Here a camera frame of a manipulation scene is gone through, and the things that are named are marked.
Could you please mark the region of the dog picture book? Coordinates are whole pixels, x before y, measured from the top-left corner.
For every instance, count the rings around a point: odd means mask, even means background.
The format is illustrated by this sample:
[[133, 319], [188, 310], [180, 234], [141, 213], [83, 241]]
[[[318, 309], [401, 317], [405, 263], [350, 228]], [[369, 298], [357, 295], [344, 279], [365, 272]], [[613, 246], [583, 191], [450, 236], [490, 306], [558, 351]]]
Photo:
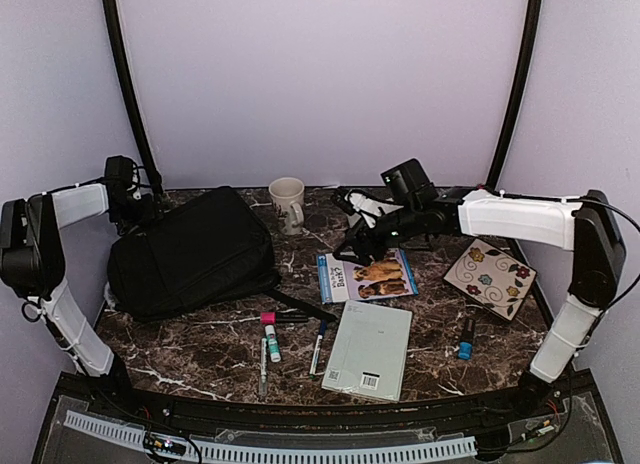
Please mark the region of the dog picture book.
[[347, 300], [374, 301], [418, 294], [405, 252], [390, 249], [369, 266], [335, 259], [331, 254], [316, 259], [324, 304]]

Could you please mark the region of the black student backpack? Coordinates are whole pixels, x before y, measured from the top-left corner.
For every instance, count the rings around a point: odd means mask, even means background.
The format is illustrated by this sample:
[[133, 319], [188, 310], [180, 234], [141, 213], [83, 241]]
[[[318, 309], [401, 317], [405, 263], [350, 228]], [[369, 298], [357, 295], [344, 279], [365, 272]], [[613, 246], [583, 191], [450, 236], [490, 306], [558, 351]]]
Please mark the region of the black student backpack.
[[228, 186], [121, 237], [111, 248], [107, 277], [116, 310], [142, 322], [257, 295], [328, 323], [337, 319], [279, 291], [271, 234]]

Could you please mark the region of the grey notebook with barcode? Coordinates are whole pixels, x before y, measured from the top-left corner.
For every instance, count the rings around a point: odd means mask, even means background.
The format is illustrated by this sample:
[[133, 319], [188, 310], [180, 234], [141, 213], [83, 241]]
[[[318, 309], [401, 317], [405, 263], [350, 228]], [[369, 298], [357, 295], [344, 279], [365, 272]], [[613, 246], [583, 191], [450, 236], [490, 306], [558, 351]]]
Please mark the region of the grey notebook with barcode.
[[322, 388], [384, 402], [400, 400], [413, 314], [348, 300]]

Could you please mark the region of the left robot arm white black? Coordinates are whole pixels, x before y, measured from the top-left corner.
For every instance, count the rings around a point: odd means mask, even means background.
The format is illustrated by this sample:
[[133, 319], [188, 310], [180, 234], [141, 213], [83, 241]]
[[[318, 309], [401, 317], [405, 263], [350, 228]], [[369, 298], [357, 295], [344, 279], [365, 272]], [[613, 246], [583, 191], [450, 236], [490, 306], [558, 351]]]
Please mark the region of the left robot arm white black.
[[60, 237], [61, 229], [103, 214], [125, 233], [153, 220], [156, 202], [134, 184], [99, 182], [4, 203], [1, 281], [21, 299], [23, 318], [44, 323], [76, 369], [103, 390], [103, 405], [120, 420], [131, 420], [141, 411], [140, 396], [131, 390], [122, 359], [74, 299]]

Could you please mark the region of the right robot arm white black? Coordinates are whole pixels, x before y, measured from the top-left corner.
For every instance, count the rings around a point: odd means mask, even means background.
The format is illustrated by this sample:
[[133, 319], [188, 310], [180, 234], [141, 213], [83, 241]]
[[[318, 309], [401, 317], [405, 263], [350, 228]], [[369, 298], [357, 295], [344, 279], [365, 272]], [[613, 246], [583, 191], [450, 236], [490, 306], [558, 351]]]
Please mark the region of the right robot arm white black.
[[549, 400], [553, 383], [585, 344], [604, 314], [621, 299], [626, 259], [617, 224], [621, 211], [604, 193], [581, 197], [542, 197], [495, 193], [485, 188], [424, 187], [391, 201], [337, 188], [333, 203], [356, 223], [333, 255], [360, 265], [418, 235], [496, 236], [554, 246], [573, 254], [568, 294], [542, 345], [511, 394], [510, 408], [534, 416]]

